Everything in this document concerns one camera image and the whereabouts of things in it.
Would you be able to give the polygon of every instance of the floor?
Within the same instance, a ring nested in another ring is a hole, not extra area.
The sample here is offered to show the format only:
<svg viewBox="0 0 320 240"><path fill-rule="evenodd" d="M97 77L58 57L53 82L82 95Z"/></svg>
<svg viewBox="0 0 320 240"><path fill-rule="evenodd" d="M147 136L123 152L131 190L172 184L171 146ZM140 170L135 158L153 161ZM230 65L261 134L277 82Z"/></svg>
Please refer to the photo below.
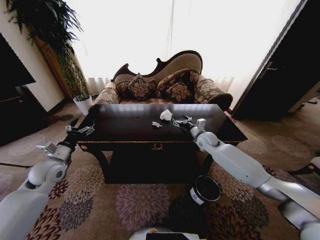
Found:
<svg viewBox="0 0 320 240"><path fill-rule="evenodd" d="M45 158L35 149L43 140L58 143L64 126L83 119L73 103L56 113L48 128L0 147L0 162L32 166ZM292 177L287 171L307 165L320 151L320 104L307 104L280 121L235 121L248 140L238 148L282 180L303 183L320 193L320 178ZM105 152L110 161L112 152ZM201 160L204 153L197 153ZM0 200L24 181L28 169L0 166ZM77 147L67 177L49 195L49 203L29 240L128 240L138 229L162 226L195 232L209 240L297 240L299 232L278 212L278 202L244 185L213 164L209 175L220 186L221 198L199 207L188 196L187 184L104 184L97 160Z"/></svg>

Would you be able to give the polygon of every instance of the sofa armrest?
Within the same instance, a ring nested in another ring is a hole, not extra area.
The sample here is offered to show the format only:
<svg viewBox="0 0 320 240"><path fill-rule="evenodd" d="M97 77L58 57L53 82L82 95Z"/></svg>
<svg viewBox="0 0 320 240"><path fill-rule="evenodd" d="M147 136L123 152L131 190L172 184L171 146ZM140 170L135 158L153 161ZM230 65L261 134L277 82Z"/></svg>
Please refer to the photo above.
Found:
<svg viewBox="0 0 320 240"><path fill-rule="evenodd" d="M194 86L196 104L217 104L225 111L230 107L232 100L232 95L217 87L211 79L201 77Z"/></svg>
<svg viewBox="0 0 320 240"><path fill-rule="evenodd" d="M116 90L114 82L109 82L94 100L92 106L96 104L119 104L121 98Z"/></svg>

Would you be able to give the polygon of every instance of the white paper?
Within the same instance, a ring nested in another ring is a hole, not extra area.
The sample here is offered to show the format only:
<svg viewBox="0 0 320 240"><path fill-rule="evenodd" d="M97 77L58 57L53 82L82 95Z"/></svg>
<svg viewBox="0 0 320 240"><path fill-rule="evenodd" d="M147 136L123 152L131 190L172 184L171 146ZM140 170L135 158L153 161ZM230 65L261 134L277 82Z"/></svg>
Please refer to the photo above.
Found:
<svg viewBox="0 0 320 240"><path fill-rule="evenodd" d="M173 113L171 113L168 109L163 111L160 115L161 120L171 121Z"/></svg>

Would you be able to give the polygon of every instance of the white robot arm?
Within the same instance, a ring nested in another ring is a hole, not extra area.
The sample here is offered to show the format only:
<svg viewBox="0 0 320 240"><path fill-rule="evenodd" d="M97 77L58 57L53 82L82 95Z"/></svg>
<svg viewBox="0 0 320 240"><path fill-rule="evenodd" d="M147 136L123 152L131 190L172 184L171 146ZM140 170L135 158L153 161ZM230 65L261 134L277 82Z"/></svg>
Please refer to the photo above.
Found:
<svg viewBox="0 0 320 240"><path fill-rule="evenodd" d="M0 239L24 240L45 209L49 193L66 175L71 164L77 138L94 131L92 126L73 127L77 119L66 127L68 136L57 146L43 142L37 147L47 153L46 160L34 165L28 178L0 202Z"/></svg>
<svg viewBox="0 0 320 240"><path fill-rule="evenodd" d="M256 188L265 196L281 201L278 209L300 230L300 239L320 239L320 196L304 186L272 177L263 166L240 149L220 141L215 134L204 130L205 120L196 125L183 121L180 127L190 132L201 151L238 181Z"/></svg>

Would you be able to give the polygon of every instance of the green leaves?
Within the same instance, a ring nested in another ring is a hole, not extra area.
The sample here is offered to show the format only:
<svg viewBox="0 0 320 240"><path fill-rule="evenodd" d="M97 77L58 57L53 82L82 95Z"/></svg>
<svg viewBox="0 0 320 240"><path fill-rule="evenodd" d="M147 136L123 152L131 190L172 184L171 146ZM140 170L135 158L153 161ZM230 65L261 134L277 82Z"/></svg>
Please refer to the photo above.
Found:
<svg viewBox="0 0 320 240"><path fill-rule="evenodd" d="M55 51L72 96L88 99L85 78L68 44L78 40L71 29L82 31L76 12L63 0L5 0L5 4L7 12L13 14L8 21L15 19L21 33L23 25L30 29L28 40L38 37Z"/></svg>
<svg viewBox="0 0 320 240"><path fill-rule="evenodd" d="M20 31L23 25L29 27L30 38L37 36L56 52L62 53L68 41L77 40L72 28L82 30L76 12L63 0L6 0L5 3Z"/></svg>

